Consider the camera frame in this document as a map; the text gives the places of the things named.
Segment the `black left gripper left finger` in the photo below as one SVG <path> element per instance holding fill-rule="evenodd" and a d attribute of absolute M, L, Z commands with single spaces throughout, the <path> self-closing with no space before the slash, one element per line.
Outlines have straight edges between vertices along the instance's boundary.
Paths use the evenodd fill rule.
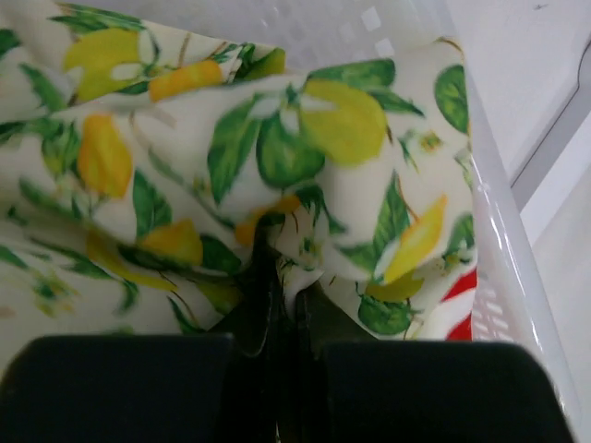
<path fill-rule="evenodd" d="M 253 255 L 235 282 L 244 301 L 226 318 L 235 343 L 221 407 L 222 442 L 274 442 L 280 404 L 282 290 L 271 218 L 256 227 Z"/>

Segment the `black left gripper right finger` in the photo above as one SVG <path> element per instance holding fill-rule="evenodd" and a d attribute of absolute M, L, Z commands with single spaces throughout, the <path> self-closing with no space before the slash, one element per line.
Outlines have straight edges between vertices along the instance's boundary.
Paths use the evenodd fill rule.
<path fill-rule="evenodd" d="M 369 334 L 318 283 L 295 296 L 293 315 L 283 313 L 279 322 L 277 427 L 281 442 L 319 442 L 328 434 L 323 350 L 334 342 L 368 340 Z"/>

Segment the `red poppy skirt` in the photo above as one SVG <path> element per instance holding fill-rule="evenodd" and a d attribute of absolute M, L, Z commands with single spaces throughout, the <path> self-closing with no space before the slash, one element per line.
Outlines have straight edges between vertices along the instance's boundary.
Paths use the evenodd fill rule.
<path fill-rule="evenodd" d="M 463 274 L 446 293 L 434 311 L 436 338 L 442 338 L 445 341 L 473 339 L 472 311 L 476 286 L 476 269 L 471 269 Z"/>

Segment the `lemon print skirt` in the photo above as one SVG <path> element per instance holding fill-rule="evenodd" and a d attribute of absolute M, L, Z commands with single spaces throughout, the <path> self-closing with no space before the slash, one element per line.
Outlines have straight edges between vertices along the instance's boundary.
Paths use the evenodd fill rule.
<path fill-rule="evenodd" d="M 1 348 L 212 328 L 271 218 L 283 302 L 435 337 L 476 268 L 461 50 L 285 67 L 281 48 L 54 1 L 1 5 Z"/>

